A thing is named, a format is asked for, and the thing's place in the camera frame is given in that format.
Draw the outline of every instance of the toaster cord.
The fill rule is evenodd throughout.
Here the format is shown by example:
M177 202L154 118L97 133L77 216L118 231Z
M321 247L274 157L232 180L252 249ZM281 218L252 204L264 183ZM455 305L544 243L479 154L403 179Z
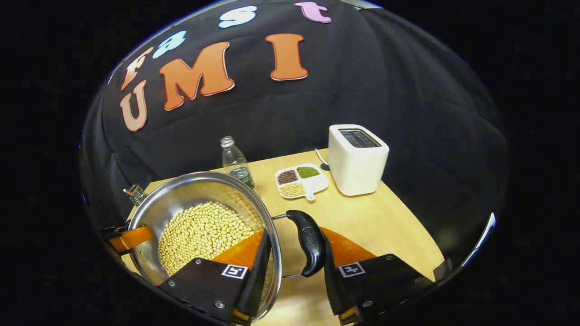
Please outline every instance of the toaster cord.
M322 156L320 155L318 150L316 148L314 150L316 151L316 155L318 155L318 158L320 159L320 161L322 161L322 163L328 165L328 163L326 161L324 161L324 159L322 158Z

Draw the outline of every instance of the white serving tray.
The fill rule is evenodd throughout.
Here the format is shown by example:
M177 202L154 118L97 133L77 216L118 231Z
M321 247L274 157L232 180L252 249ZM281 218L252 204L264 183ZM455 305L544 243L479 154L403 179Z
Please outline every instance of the white serving tray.
M314 168L318 171L319 174L315 175L315 176L311 176L310 178L303 179L300 177L300 174L298 174L298 168L301 168L301 167ZM294 171L294 173L296 173L296 177L298 178L298 180L293 181L293 182L284 183L284 184L279 184L278 176L282 172L286 172L286 171ZM308 199L309 201L313 201L315 199L314 193L317 193L319 191L323 191L324 189L328 188L328 179L326 178L324 173L320 170L320 168L318 168L316 165L311 164L311 163L300 164L300 165L292 166L290 168L285 168L285 169L279 170L274 174L274 180L276 182L276 186L278 186L278 192L280 193L280 196L287 198L287 199L306 197L306 199ZM302 195L298 195L298 196L293 196L293 197L284 196L282 194L282 192L280 192L280 188L287 186L289 184L292 184L292 183L301 183L304 186L304 189L306 189L306 193L304 193Z

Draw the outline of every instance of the white toaster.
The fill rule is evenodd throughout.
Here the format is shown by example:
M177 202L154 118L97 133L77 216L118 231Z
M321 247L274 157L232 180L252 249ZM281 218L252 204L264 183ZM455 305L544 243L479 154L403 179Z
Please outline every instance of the white toaster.
M344 195L375 192L388 156L387 144L362 126L332 125L328 129L328 166Z

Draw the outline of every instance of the bottle cap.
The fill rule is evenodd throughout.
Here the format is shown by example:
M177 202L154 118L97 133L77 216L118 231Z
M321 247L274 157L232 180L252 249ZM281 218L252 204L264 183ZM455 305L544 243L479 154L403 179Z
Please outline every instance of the bottle cap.
M226 136L220 139L220 142L222 143L222 147L228 147L234 144L234 139L231 136Z

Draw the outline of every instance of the orange letter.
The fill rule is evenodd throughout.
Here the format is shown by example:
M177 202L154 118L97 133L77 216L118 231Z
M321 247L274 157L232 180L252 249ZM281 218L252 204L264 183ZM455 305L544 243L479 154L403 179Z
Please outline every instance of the orange letter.
M276 81L302 79L308 76L308 70L300 65L298 43L304 41L298 34L268 35L266 40L274 45L276 69L270 76Z
M121 111L123 112L123 119L125 120L125 125L130 131L138 131L145 124L147 120L147 107L145 106L145 97L143 94L143 88L145 87L145 81L140 82L133 89L133 93L137 96L137 108L139 109L139 115L137 118L133 118L131 113L131 104L129 99L131 98L131 93L127 94L121 100Z
M171 111L183 104L183 96L177 93L177 87L190 100L195 99L200 79L204 78L201 94L205 96L225 92L234 87L234 81L227 76L224 52L230 46L228 42L215 43L204 48L197 56L193 68L182 59L175 59L161 67L159 72L165 77L167 102L165 109Z
M148 48L147 51L143 52L142 55L138 56L137 59L131 62L131 64L127 67L127 75L125 75L125 82L123 83L123 86L121 86L121 90L125 89L127 84L130 83L133 78L135 78L135 76L137 76L135 69L141 67L145 61L145 56L151 53L151 51L153 51L153 47Z

